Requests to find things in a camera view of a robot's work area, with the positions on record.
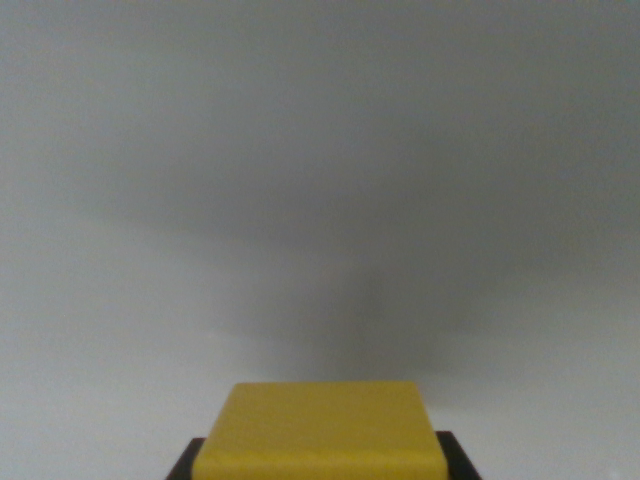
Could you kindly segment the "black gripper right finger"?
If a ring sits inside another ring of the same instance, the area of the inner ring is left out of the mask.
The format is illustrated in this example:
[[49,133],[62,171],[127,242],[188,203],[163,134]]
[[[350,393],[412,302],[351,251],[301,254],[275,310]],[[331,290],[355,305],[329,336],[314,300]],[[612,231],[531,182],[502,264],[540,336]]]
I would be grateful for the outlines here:
[[450,480],[482,480],[453,432],[437,431],[436,436],[447,462]]

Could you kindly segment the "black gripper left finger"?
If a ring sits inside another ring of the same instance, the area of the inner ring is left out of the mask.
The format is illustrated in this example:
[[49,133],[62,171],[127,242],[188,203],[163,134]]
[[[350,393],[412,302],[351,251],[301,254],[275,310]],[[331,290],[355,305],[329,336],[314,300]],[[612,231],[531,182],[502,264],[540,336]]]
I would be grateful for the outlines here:
[[192,466],[205,439],[193,438],[167,475],[167,480],[191,480]]

